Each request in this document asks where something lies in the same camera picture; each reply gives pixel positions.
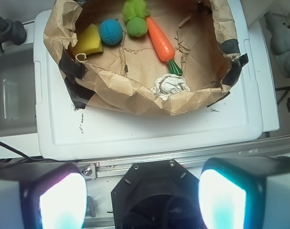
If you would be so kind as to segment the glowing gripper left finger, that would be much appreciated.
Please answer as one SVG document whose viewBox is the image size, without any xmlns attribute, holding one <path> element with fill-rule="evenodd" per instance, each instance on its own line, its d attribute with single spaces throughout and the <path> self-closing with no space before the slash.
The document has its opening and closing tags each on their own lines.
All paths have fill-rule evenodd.
<svg viewBox="0 0 290 229">
<path fill-rule="evenodd" d="M 86 208 L 76 164 L 0 164 L 0 229 L 80 229 Z"/>
</svg>

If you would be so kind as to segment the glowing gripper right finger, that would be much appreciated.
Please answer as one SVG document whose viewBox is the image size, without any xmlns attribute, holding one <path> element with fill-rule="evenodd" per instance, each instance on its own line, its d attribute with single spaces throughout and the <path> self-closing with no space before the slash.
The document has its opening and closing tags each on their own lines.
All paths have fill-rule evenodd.
<svg viewBox="0 0 290 229">
<path fill-rule="evenodd" d="M 209 229 L 290 229 L 290 157 L 213 157 L 198 186 Z"/>
</svg>

